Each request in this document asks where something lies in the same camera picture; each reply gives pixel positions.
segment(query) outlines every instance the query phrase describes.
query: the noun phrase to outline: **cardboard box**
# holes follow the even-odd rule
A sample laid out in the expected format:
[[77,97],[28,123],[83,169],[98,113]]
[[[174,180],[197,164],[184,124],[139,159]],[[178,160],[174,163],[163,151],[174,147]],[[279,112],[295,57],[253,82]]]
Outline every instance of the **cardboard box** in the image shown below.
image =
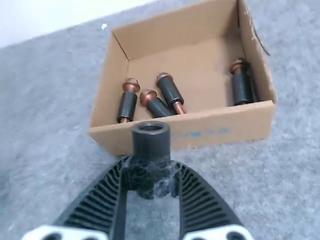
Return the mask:
[[[265,138],[276,94],[263,54],[244,0],[204,1],[113,29],[89,134],[114,155],[131,153],[133,125],[152,116],[138,100],[135,121],[117,123],[122,83],[135,78],[161,96],[156,76],[167,72],[188,112],[155,119],[170,125],[173,149]],[[229,67],[237,57],[251,64],[255,103],[233,106]]]

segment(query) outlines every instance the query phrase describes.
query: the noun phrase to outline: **carpet floor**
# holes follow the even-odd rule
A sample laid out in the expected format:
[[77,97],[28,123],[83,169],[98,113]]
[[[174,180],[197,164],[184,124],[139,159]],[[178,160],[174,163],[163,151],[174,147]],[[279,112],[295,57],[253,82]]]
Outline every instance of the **carpet floor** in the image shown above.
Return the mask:
[[[0,239],[53,223],[114,161],[87,134],[108,29],[190,2],[160,0],[0,49]],[[271,53],[277,107],[270,137],[172,158],[199,172],[255,239],[319,239],[320,2],[247,4]],[[174,199],[128,196],[127,240],[176,240],[178,228]]]

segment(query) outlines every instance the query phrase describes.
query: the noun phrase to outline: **black cylindrical nut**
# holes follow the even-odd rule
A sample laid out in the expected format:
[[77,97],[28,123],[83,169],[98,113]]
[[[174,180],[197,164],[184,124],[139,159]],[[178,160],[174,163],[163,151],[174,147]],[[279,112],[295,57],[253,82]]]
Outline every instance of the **black cylindrical nut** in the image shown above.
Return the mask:
[[150,111],[154,118],[162,118],[174,115],[167,105],[158,97],[148,100],[146,103],[146,108]]
[[120,123],[122,118],[128,118],[130,121],[134,120],[137,95],[131,91],[125,91],[122,94],[121,102],[119,105],[119,110],[117,114],[117,122]]
[[145,121],[132,128],[133,156],[146,164],[170,160],[170,128],[165,122]]
[[250,76],[245,71],[233,75],[232,93],[235,106],[254,102]]
[[132,129],[133,154],[129,163],[131,181],[145,199],[164,197],[170,174],[170,128],[167,123],[145,121]]
[[181,102],[181,104],[185,103],[171,75],[167,73],[160,74],[156,86],[161,90],[166,103],[171,108],[176,102]]

